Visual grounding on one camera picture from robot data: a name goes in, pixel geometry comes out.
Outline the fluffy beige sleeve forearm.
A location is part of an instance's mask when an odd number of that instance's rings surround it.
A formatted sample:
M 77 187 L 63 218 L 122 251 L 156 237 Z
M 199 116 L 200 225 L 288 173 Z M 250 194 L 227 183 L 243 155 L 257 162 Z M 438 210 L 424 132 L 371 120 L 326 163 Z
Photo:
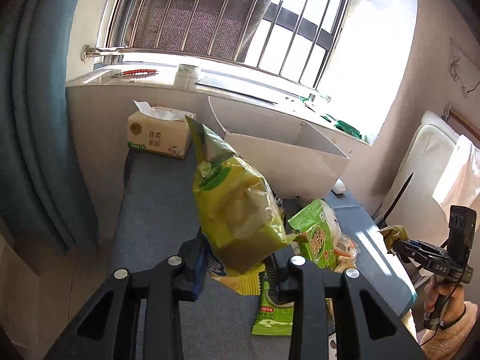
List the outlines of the fluffy beige sleeve forearm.
M 462 317 L 448 328 L 434 334 L 428 331 L 422 338 L 421 347 L 428 359 L 452 359 L 460 350 L 473 329 L 479 314 L 479 307 L 465 301 L 465 312 Z

